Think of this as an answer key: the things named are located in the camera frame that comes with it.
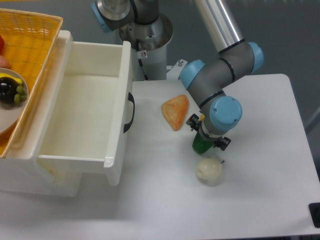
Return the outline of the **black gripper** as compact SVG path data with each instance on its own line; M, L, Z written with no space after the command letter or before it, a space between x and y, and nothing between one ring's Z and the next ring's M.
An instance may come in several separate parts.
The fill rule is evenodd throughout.
M225 151L231 143L230 138L211 133L206 128L204 121L199 120L199 117L195 113L187 119L185 124L190 127L191 131L197 131L196 137L200 142L211 143L214 148L219 148L222 151Z

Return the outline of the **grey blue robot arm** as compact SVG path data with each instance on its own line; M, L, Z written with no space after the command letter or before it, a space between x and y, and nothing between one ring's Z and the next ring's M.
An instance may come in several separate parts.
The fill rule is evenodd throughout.
M240 121L242 106L224 88L259 69L264 54L256 43L245 41L223 0L197 0L195 5L219 55L212 64L192 61L179 74L203 114L203 118L193 114L186 121L196 131L193 150L203 154L210 148L225 150L230 144L226 133ZM104 32L116 30L122 41L130 43L134 80L167 77L173 25L160 13L157 0L96 0L91 9Z

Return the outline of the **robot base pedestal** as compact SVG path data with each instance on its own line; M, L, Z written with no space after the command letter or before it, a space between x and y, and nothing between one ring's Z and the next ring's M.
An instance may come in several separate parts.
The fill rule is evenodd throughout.
M120 39L131 44L134 81L167 78L167 45L173 33L172 22L162 13L149 25L131 22L119 29Z

